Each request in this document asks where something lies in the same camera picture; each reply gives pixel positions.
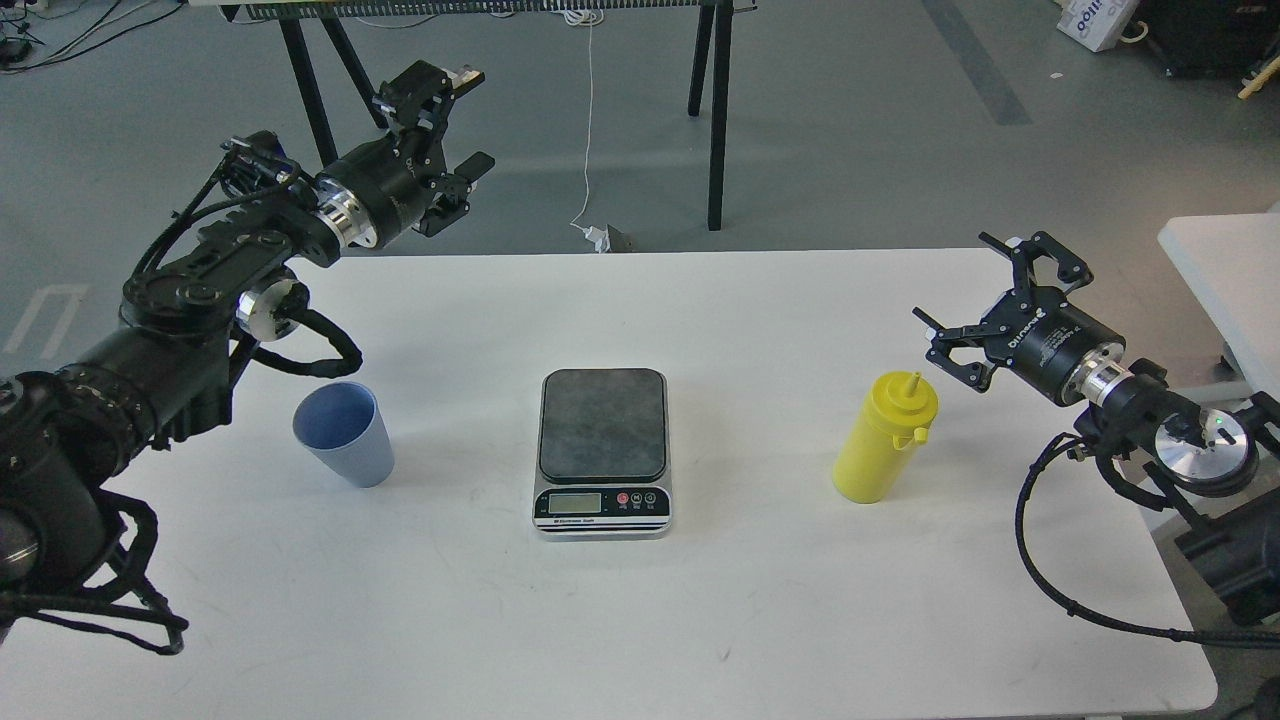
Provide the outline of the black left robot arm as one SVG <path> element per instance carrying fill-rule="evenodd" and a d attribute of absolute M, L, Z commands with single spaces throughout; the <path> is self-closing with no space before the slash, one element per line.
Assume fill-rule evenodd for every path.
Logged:
<path fill-rule="evenodd" d="M 105 488 L 145 448 L 224 427 L 244 370 L 342 378 L 364 357 L 308 306 L 289 261 L 333 265 L 348 247 L 383 249 L 407 231 L 431 237 L 468 213 L 494 159 L 448 168 L 456 101 L 483 83 L 471 67 L 416 61 L 374 95 L 389 126 L 310 174 L 260 131 L 224 156 L 123 284 L 120 328 L 56 372 L 3 379 L 3 629 L 29 618 L 104 633 L 100 618 L 159 625 L 183 650 L 188 623 L 146 571 L 157 518 Z"/>

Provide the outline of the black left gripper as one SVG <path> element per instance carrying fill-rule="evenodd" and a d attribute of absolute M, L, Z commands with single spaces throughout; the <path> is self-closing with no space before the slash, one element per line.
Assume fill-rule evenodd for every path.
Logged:
<path fill-rule="evenodd" d="M 316 218 L 339 246 L 380 250 L 407 231 L 434 237 L 468 214 L 475 184 L 497 160 L 476 151 L 447 172 L 438 142 L 454 102 L 485 78 L 471 65 L 448 70 L 419 60 L 380 83 L 372 102 L 390 135 L 361 143 L 316 178 Z"/>

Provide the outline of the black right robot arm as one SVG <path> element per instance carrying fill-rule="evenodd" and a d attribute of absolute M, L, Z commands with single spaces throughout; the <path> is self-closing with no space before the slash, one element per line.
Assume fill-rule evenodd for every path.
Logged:
<path fill-rule="evenodd" d="M 1239 495 L 1257 477 L 1262 455 L 1277 454 L 1276 398 L 1258 392 L 1242 409 L 1220 410 L 1171 389 L 1157 363 L 1142 357 L 1124 366 L 1125 340 L 1070 302 L 1073 291 L 1094 279 L 1084 259 L 1043 231 L 1007 241 L 980 233 L 980 241 L 1010 263 L 1012 284 L 970 325 L 946 327 L 915 307 L 928 329 L 927 360 L 977 392 L 1004 368 L 1060 407 L 1085 402 L 1073 429 L 1039 452 L 1019 489 L 1015 543 L 1029 578 L 1069 616 L 1098 626 L 1275 651 L 1277 633 L 1262 624 L 1277 615 L 1277 492 L 1216 518 L 1192 498 Z M 1228 610 L 1231 630 L 1128 623 L 1070 598 L 1042 574 L 1028 548 L 1025 515 L 1041 474 L 1061 456 L 1092 460 L 1120 497 L 1187 523 L 1176 546 Z"/>

